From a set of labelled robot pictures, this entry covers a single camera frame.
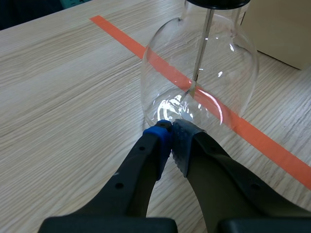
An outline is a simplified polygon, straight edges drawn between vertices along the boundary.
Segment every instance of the screw hole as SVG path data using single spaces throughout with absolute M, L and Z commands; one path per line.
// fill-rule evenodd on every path
M 122 189 L 124 187 L 124 184 L 116 183 L 115 187 L 116 187 L 116 189 Z
M 251 184 L 251 187 L 255 190 L 260 190 L 260 186 L 256 183 Z

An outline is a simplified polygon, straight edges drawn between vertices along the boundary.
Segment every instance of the metal rod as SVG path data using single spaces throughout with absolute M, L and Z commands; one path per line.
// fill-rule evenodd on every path
M 196 61 L 195 61 L 195 65 L 194 65 L 193 76 L 192 76 L 193 82 L 191 84 L 190 89 L 188 91 L 186 91 L 184 93 L 184 95 L 181 97 L 181 99 L 180 99 L 181 102 L 184 100 L 186 95 L 189 93 L 192 96 L 192 98 L 194 97 L 194 92 L 195 92 L 197 80 L 199 77 L 200 65 L 201 65 L 203 55 L 204 55 L 206 42 L 208 40 L 209 30 L 210 30 L 210 27 L 212 25 L 213 16 L 214 16 L 214 10 L 208 9 L 207 13 L 206 13 L 206 17 L 205 17 L 205 22 L 204 22 L 201 41 L 200 41 L 200 46 L 199 46 L 198 54 L 196 56 Z
M 209 30 L 210 30 L 210 27 L 212 25 L 213 15 L 214 15 L 214 10 L 208 9 L 207 14 L 206 14 L 206 18 L 205 18 L 205 22 L 204 22 L 204 28 L 203 28 L 203 32 L 202 32 L 201 41 L 200 41 L 199 51 L 198 51 L 198 55 L 196 57 L 193 76 L 192 76 L 192 79 L 195 82 L 197 82 L 197 80 L 198 80 L 199 68 L 200 68 L 201 61 L 202 61 L 202 58 L 204 55 L 206 42 L 208 40 Z

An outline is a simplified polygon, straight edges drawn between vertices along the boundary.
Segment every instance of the inverted glass bottle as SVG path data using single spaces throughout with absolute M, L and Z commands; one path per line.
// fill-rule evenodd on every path
M 180 18 L 163 25 L 145 51 L 141 66 L 141 103 L 149 125 L 160 119 L 191 121 L 219 138 L 223 125 L 234 128 L 258 75 L 257 51 L 232 18 L 185 1 Z M 207 17 L 212 15 L 198 72 L 198 54 Z M 197 73 L 194 95 L 187 94 Z

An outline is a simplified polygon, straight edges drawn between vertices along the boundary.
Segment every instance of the blue gripper pad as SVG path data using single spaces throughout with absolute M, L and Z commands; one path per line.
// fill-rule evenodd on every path
M 155 124 L 155 126 L 152 126 L 144 130 L 143 134 L 146 134 L 146 133 L 157 135 L 161 141 L 159 174 L 157 177 L 157 181 L 159 181 L 161 179 L 161 175 L 164 170 L 165 164 L 172 151 L 172 136 L 173 136 L 172 123 L 168 120 L 159 120 Z
M 192 138 L 200 132 L 205 131 L 187 120 L 177 119 L 173 122 L 172 154 L 184 177 L 187 176 L 188 172 Z

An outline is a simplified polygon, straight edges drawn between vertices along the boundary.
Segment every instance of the light wood tabletop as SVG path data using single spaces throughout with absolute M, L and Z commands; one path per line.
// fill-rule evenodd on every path
M 144 128 L 141 60 L 89 20 L 101 15 L 146 46 L 182 0 L 93 0 L 0 32 L 0 232 L 36 232 L 90 201 Z M 311 165 L 311 68 L 259 53 L 243 116 Z M 226 151 L 274 190 L 311 210 L 311 192 L 233 134 Z M 147 216 L 206 232 L 198 201 L 170 158 Z

